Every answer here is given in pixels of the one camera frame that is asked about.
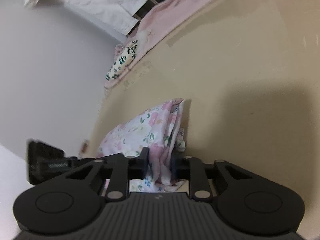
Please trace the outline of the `floral pink white garment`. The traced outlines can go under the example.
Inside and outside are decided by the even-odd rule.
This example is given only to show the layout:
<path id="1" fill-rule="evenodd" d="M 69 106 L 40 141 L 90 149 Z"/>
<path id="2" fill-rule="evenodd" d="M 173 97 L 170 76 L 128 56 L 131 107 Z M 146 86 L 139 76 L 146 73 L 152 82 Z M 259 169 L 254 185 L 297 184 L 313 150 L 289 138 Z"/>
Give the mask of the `floral pink white garment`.
<path id="1" fill-rule="evenodd" d="M 144 147 L 149 149 L 146 177 L 130 180 L 130 192 L 169 193 L 184 184 L 183 180 L 174 180 L 170 171 L 174 148 L 181 146 L 185 149 L 181 129 L 183 108 L 183 99 L 171 99 L 118 125 L 102 140 L 98 158 L 117 153 L 138 157 Z"/>

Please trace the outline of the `green floral small pillow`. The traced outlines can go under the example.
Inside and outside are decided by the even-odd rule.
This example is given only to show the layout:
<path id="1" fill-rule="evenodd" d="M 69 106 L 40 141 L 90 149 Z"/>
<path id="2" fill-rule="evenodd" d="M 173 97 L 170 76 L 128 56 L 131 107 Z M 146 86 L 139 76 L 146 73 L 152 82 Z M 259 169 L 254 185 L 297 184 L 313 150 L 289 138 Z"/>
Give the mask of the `green floral small pillow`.
<path id="1" fill-rule="evenodd" d="M 131 41 L 122 52 L 116 57 L 110 70 L 106 74 L 106 80 L 116 80 L 120 77 L 121 73 L 130 65 L 130 63 L 137 56 L 136 50 L 138 47 L 138 41 Z"/>

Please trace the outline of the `pink blanket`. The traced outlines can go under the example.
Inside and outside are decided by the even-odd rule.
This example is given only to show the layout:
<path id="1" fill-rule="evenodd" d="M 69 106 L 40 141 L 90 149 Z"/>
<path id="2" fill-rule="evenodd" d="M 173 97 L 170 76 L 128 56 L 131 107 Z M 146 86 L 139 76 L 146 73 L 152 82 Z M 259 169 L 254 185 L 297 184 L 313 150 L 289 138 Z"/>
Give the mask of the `pink blanket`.
<path id="1" fill-rule="evenodd" d="M 105 88 L 112 89 L 116 86 L 148 51 L 212 1 L 165 0 L 153 7 L 140 21 L 136 33 L 129 37 L 124 45 L 116 46 L 114 60 L 131 41 L 137 40 L 137 56 L 116 80 L 107 81 L 105 77 Z"/>

